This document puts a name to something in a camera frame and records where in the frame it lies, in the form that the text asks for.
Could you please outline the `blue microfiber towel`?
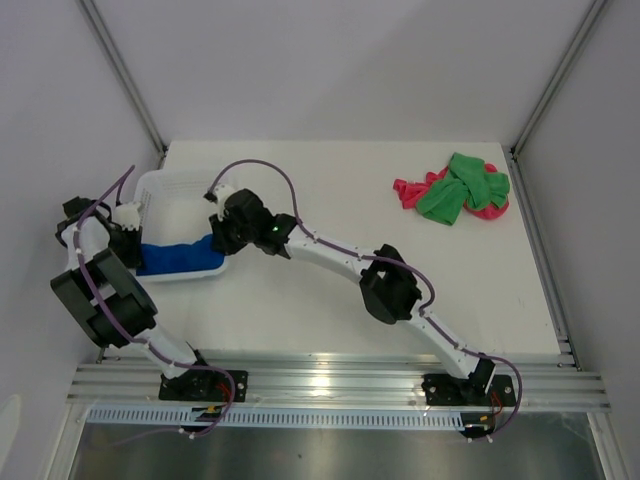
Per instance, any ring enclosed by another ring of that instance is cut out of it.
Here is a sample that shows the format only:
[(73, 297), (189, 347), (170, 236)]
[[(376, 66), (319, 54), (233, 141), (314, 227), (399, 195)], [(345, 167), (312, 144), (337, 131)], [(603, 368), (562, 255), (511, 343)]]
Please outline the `blue microfiber towel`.
[(225, 256), (211, 249), (213, 235), (208, 234), (193, 243), (173, 245), (142, 244), (142, 265), (138, 276), (174, 275), (220, 269)]

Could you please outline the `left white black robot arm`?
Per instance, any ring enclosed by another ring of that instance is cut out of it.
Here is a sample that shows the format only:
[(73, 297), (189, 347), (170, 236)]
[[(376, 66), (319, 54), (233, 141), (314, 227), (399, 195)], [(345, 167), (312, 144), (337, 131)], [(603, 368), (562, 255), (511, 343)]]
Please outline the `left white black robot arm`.
[(216, 374), (197, 350), (156, 322), (157, 308), (133, 275), (144, 265), (139, 206), (111, 208), (76, 196), (63, 210), (56, 239), (68, 261), (50, 286), (83, 332), (101, 348), (130, 347), (151, 360), (161, 371), (160, 399), (209, 398)]

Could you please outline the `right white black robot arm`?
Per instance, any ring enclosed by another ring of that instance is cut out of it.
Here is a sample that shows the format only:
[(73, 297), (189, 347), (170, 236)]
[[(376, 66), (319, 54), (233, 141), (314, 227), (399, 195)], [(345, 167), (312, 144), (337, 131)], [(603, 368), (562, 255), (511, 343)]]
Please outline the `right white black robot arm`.
[(385, 244), (377, 250), (327, 240), (306, 229), (299, 217), (274, 214), (254, 192), (220, 185), (204, 198), (215, 208), (209, 222), (212, 249), (234, 255), (249, 244), (263, 253), (314, 264), (358, 285), (366, 311), (376, 320), (404, 322), (424, 335), (445, 368), (449, 382), (468, 403), (479, 403), (493, 389), (495, 363), (469, 351), (436, 316), (429, 312), (418, 287), (418, 272), (397, 249)]

